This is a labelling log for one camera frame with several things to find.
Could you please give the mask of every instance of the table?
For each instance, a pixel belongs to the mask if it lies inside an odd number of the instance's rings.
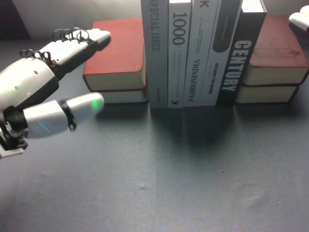
[[[45,43],[0,42],[0,70]],[[83,68],[49,99],[88,93]],[[308,88],[290,105],[110,105],[74,133],[28,140],[0,161],[0,231],[309,231]]]

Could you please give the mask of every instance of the white book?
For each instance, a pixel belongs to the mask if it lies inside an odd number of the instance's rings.
[[[220,0],[204,75],[202,106],[216,105],[242,0]]]
[[[169,108],[182,108],[191,0],[169,0]]]
[[[168,0],[140,0],[150,108],[168,107]]]
[[[219,0],[192,0],[183,106],[199,106]]]

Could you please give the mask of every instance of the green dot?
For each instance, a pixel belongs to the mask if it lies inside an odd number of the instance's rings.
[[[92,108],[93,108],[93,109],[98,109],[98,108],[100,108],[100,103],[99,103],[98,101],[93,101],[93,103],[92,103]]]

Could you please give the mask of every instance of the gray wall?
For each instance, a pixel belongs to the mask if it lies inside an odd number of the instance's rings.
[[[91,28],[97,20],[141,17],[140,0],[13,0],[32,38],[58,28]],[[269,13],[291,15],[309,0],[264,0]]]

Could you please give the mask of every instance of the book spine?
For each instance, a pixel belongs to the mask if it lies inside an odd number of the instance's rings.
[[[260,34],[266,12],[240,13],[217,106],[233,106]]]
[[[205,69],[202,106],[216,105],[227,59],[233,42],[242,0],[221,0],[217,10],[207,67]]]
[[[150,108],[168,106],[168,0],[140,0]]]
[[[169,4],[169,108],[182,108],[191,2]]]
[[[183,106],[199,106],[219,0],[193,0]]]

